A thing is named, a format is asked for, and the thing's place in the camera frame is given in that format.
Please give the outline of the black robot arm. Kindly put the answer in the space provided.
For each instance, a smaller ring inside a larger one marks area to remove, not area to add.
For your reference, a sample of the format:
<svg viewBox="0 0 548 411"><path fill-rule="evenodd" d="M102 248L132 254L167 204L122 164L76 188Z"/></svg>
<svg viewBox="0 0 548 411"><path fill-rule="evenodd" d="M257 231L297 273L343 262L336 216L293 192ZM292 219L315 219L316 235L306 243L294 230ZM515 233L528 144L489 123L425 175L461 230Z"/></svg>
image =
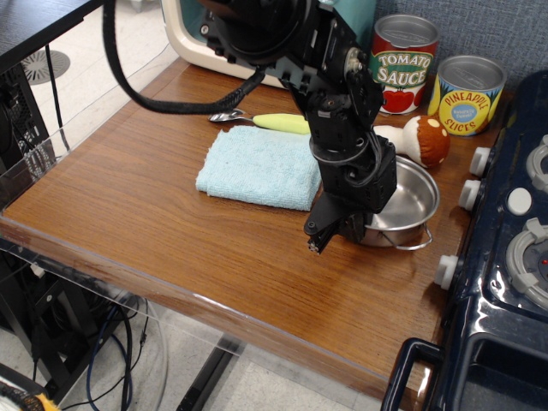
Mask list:
<svg viewBox="0 0 548 411"><path fill-rule="evenodd" d="M361 242L396 189L396 152L373 130L383 91L351 27L319 1L207 1L205 10L215 54L278 78L307 120L323 184L304 226L310 249L334 235Z"/></svg>

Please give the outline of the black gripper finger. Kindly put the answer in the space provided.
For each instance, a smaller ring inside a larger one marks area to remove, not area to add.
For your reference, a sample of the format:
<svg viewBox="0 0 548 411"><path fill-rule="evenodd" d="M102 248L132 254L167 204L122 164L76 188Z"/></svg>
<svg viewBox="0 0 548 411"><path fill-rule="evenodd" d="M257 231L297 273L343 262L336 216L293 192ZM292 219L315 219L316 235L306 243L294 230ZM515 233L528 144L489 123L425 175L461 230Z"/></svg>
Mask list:
<svg viewBox="0 0 548 411"><path fill-rule="evenodd" d="M318 197L303 227L312 252L321 254L324 251L332 237L338 233L346 211L346 204L335 195L322 193Z"/></svg>
<svg viewBox="0 0 548 411"><path fill-rule="evenodd" d="M341 214L337 222L337 235L353 243L361 243L371 221L372 214L370 212Z"/></svg>

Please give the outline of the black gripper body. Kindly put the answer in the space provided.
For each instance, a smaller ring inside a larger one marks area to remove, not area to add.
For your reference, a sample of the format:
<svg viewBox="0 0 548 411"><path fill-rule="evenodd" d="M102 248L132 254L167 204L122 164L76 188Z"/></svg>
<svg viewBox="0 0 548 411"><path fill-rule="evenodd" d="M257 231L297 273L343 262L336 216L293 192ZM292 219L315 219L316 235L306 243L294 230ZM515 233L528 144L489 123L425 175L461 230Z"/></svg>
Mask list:
<svg viewBox="0 0 548 411"><path fill-rule="evenodd" d="M349 151L315 146L323 193L359 211L381 212L396 190L395 147L372 137Z"/></svg>

